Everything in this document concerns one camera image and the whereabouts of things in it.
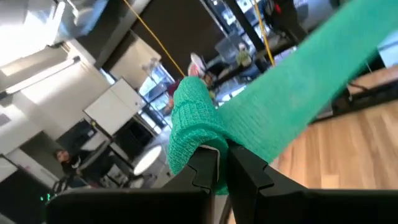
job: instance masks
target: black pillar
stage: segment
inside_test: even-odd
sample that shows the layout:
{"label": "black pillar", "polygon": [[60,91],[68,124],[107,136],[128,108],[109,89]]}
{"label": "black pillar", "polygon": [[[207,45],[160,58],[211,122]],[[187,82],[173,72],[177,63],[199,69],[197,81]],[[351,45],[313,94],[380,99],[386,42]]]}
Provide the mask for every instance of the black pillar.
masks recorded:
{"label": "black pillar", "polygon": [[225,0],[225,3],[228,5],[228,7],[231,9],[232,13],[234,14],[236,20],[240,23],[242,26],[243,30],[245,33],[248,35],[250,38],[251,42],[253,42],[254,47],[258,52],[262,51],[265,49],[264,43],[260,39],[260,37],[257,35],[256,31],[254,28],[251,26],[250,22],[242,12],[242,9],[239,7],[237,4],[236,0]]}

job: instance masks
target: person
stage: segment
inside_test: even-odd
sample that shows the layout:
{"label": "person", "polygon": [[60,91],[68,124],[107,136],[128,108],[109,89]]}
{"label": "person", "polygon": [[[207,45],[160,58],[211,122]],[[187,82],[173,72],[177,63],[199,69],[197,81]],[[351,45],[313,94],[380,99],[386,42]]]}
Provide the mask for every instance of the person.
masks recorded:
{"label": "person", "polygon": [[[70,153],[64,149],[58,149],[54,152],[54,156],[61,163],[63,172],[70,176],[82,176],[79,167],[83,161],[87,159],[92,152],[86,150],[79,150],[77,154],[71,156]],[[94,169],[88,170],[85,174],[84,179],[89,182],[90,185],[103,187],[100,179],[106,175],[113,165],[116,165],[129,180],[135,180],[141,178],[135,176],[130,171],[130,168],[116,155],[106,155],[104,158],[99,158],[95,164]]]}

